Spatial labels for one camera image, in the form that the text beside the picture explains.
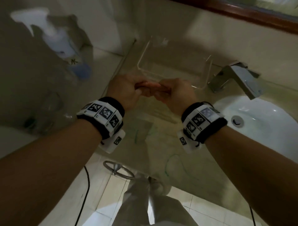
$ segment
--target leg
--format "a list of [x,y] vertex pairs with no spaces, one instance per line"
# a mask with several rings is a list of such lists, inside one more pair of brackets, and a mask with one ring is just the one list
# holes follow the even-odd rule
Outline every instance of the leg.
[[122,205],[112,226],[150,225],[148,218],[149,182],[143,175],[137,174],[131,180],[123,195]]
[[169,221],[187,226],[198,226],[178,200],[166,196],[170,191],[169,186],[161,183],[158,186],[158,183],[157,181],[150,183],[150,202],[155,223]]

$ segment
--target person's right hand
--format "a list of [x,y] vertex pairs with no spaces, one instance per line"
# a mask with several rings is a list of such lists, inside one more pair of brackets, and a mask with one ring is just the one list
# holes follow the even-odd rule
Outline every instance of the person's right hand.
[[159,83],[170,89],[170,93],[156,91],[155,98],[165,103],[173,113],[179,116],[182,116],[190,105],[198,102],[195,92],[187,80],[163,79]]

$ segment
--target trouser leg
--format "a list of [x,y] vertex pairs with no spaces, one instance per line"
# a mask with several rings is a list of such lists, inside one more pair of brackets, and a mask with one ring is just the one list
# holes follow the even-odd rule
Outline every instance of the trouser leg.
[[149,225],[149,182],[145,177],[131,180],[112,226]]
[[150,196],[155,223],[170,221],[185,226],[198,226],[182,204],[171,197],[160,195]]

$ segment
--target white spray nozzle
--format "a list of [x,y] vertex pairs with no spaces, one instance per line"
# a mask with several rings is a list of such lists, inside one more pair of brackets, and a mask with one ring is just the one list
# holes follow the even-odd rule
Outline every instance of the white spray nozzle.
[[34,36],[34,33],[31,25],[40,27],[40,29],[42,29],[42,31],[48,36],[54,36],[57,33],[57,30],[47,19],[48,14],[48,8],[38,7],[14,11],[10,14],[10,16],[15,22],[22,22],[25,24],[32,36]]

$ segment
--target spray bottle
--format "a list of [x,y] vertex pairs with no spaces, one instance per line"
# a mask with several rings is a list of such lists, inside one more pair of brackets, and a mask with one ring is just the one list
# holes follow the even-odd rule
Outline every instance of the spray bottle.
[[68,63],[68,69],[79,79],[90,77],[91,68],[82,59],[65,29],[56,28],[48,19],[49,9],[44,7],[18,10],[11,13],[15,22],[22,22],[34,36],[31,25],[40,27],[43,31],[42,39],[60,58]]

